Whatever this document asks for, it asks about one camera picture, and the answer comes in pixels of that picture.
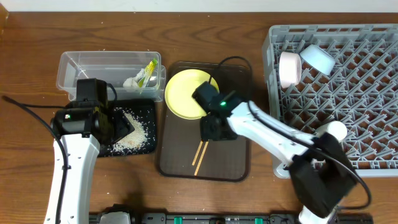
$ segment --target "wooden chopstick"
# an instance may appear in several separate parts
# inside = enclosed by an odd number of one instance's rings
[[[202,144],[203,144],[203,140],[200,140],[197,153],[195,154],[195,158],[193,158],[193,161],[192,161],[192,165],[193,165],[193,166],[195,165],[195,163],[196,163],[196,161],[197,161],[197,158],[198,158],[198,155],[199,155],[200,148],[201,148],[201,145],[202,145]]]
[[[197,166],[197,169],[195,171],[195,175],[198,174],[198,171],[199,171],[199,168],[200,168],[200,164],[201,164],[201,160],[203,159],[203,156],[205,156],[207,144],[209,144],[209,141],[206,142],[205,147],[203,148],[203,151],[201,152],[200,159],[199,159],[199,162],[198,162],[198,166]]]

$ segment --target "yellow plate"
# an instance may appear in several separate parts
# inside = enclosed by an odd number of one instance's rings
[[[184,119],[199,119],[206,116],[205,111],[192,98],[192,93],[209,78],[208,73],[197,69],[188,69],[175,74],[165,90],[165,100],[170,111]],[[214,78],[211,79],[211,84],[219,91]]]

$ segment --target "white cup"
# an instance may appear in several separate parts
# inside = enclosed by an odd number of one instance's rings
[[[299,84],[301,79],[301,59],[298,54],[282,52],[279,59],[279,80],[282,88]]]
[[[347,136],[347,127],[341,121],[332,121],[324,124],[315,130],[317,132],[317,137],[322,136],[325,132],[331,134],[339,142],[341,142]]]
[[[330,75],[336,63],[335,59],[328,52],[313,44],[300,52],[300,56],[313,68],[325,75]]]

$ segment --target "dark tray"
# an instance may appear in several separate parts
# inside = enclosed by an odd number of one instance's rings
[[[121,100],[116,102],[115,108],[116,110],[118,108],[122,108],[124,111],[128,111],[129,114],[133,115],[133,117],[135,117],[137,121],[142,124],[142,127],[148,133],[147,142],[144,146],[136,151],[123,149],[123,152],[113,152],[111,146],[102,147],[98,157],[128,156],[152,153],[157,146],[155,103],[152,100]]]
[[[199,69],[211,73],[217,65],[207,63],[178,62],[169,77],[187,69]],[[214,78],[220,92],[236,90],[245,95],[249,72],[238,65],[223,65]],[[192,160],[200,143],[199,119],[187,120],[166,111],[162,147],[157,151],[156,166],[167,177],[222,180],[239,182],[247,177],[250,169],[250,145],[244,137],[234,141],[210,141],[197,176]]]

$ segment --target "wooden table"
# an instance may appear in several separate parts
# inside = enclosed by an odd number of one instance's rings
[[[261,45],[275,24],[398,23],[398,14],[320,13],[38,13],[13,12],[0,47],[0,93],[39,105],[65,105],[55,87],[60,56],[71,50],[157,51],[162,64],[248,58],[255,73],[254,101],[267,107]],[[55,110],[36,109],[50,121]],[[53,174],[53,139],[35,119],[0,101],[0,222],[42,223]],[[270,155],[252,145],[249,177],[238,184],[162,177],[154,154],[98,159],[90,210],[125,203],[138,212],[299,212],[290,180],[278,179]],[[398,179],[366,179],[376,223],[398,220]],[[345,204],[365,201],[356,187]]]

